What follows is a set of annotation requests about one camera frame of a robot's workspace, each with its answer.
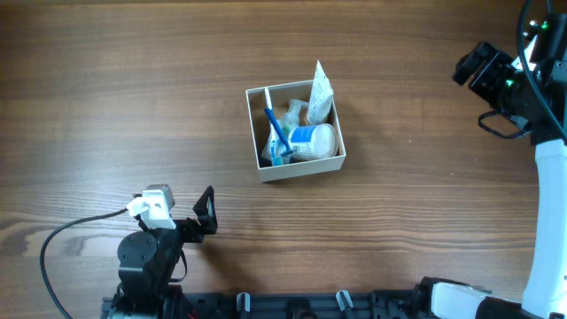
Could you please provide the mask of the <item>blue white toothbrush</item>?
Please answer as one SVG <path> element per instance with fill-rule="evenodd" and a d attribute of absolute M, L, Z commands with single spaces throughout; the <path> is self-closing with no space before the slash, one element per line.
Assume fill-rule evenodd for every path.
<path fill-rule="evenodd" d="M 280 137 L 277 134 L 277 129 L 274 127 L 276 118 L 273 113 L 273 106 L 269 89 L 265 88 L 264 93 L 266 99 L 266 107 L 264 109 L 264 113 L 268 118 L 269 134 L 268 140 L 261 156 L 263 159 L 269 160 L 273 167 L 282 166 L 284 163 L 282 153 L 286 150 L 286 148 L 280 143 Z"/>

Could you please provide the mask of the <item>blue disposable razor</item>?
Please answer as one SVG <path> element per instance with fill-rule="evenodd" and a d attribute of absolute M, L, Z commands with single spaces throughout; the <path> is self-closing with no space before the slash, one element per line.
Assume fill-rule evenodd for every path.
<path fill-rule="evenodd" d="M 285 146 L 286 151 L 282 153 L 282 156 L 290 156 L 293 154 L 293 149 L 290 147 L 289 142 L 287 140 L 287 136 L 284 134 L 283 130 L 281 129 L 280 125 L 277 122 L 277 119 L 272 111 L 271 108 L 266 107 L 264 109 L 265 114 L 268 117 L 270 124 L 273 126 L 274 131 L 276 132 L 280 142 Z"/>

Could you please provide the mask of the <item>white lidded round jar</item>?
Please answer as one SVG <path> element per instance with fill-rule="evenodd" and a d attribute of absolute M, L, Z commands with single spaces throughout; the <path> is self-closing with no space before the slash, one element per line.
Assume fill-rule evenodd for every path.
<path fill-rule="evenodd" d="M 337 154 L 337 131 L 328 123 L 300 126 L 291 132 L 289 144 L 297 161 L 324 160 Z"/>

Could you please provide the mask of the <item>clear spray bottle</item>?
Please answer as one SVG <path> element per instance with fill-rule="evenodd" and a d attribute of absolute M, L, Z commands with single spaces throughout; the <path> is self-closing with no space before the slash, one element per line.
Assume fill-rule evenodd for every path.
<path fill-rule="evenodd" d="M 287 136 L 287 140 L 291 139 L 291 132 L 299 126 L 299 113 L 303 108 L 308 108 L 308 102 L 298 99 L 289 101 L 288 112 L 285 113 L 280 119 L 277 119 L 283 133 Z M 288 164 L 291 160 L 290 156 L 283 157 L 283 165 Z"/>

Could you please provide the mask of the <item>white squeeze tube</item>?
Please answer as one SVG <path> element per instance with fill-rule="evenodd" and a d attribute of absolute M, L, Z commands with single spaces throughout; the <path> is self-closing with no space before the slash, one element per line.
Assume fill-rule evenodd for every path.
<path fill-rule="evenodd" d="M 334 91 L 330 80 L 324 72 L 321 62 L 317 61 L 307 109 L 307 121 L 310 124 L 318 125 L 327 121 L 333 95 Z"/>

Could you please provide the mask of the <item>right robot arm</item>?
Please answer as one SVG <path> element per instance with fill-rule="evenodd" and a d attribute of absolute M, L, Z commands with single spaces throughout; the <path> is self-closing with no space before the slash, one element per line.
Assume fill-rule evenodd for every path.
<path fill-rule="evenodd" d="M 539 211 L 531 273 L 518 302 L 468 284 L 426 277 L 413 292 L 412 312 L 437 318 L 564 318 L 566 316 L 566 17 L 548 12 L 528 31 L 518 24 L 517 58 L 479 43 L 455 66 L 491 111 L 530 136 L 539 177 Z"/>

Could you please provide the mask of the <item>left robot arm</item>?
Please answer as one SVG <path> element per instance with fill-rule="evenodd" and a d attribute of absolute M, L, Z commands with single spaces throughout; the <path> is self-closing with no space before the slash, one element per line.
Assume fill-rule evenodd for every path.
<path fill-rule="evenodd" d="M 139 231 L 124 237 L 117 257 L 120 283 L 114 296 L 104 301 L 103 318 L 197 318 L 184 296 L 181 278 L 173 273 L 178 263 L 187 268 L 183 246 L 201 243 L 217 232 L 214 188 L 205 189 L 192 210 L 196 217 L 175 220 L 173 192 L 167 184 L 152 184 L 127 204 Z"/>

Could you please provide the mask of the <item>white cardboard box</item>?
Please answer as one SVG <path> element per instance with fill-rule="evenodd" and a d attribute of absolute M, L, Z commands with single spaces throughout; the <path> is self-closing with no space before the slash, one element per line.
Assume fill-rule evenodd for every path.
<path fill-rule="evenodd" d="M 287 112 L 289 108 L 289 101 L 291 99 L 307 101 L 310 98 L 312 82 L 312 80 L 307 80 L 268 86 L 272 106 L 277 119 Z M 267 106 L 265 87 L 247 89 L 245 91 L 245 95 L 252 131 L 258 178 L 261 182 L 271 182 L 303 175 L 336 171 L 342 167 L 346 158 L 346 148 L 335 101 L 331 102 L 328 123 L 334 127 L 338 135 L 338 151 L 336 152 L 336 155 L 327 159 L 300 161 L 273 167 L 268 159 L 263 159 L 261 157 L 261 152 L 266 146 L 270 132 L 270 123 L 264 113 L 264 108 Z"/>

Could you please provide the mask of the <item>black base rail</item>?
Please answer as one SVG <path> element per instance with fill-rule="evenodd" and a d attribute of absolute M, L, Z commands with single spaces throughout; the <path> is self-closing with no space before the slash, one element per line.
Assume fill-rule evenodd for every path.
<path fill-rule="evenodd" d="M 187 293 L 198 318 L 292 319 L 427 318 L 429 315 L 413 303 L 410 290 L 353 293 L 251 294 L 241 292 Z"/>

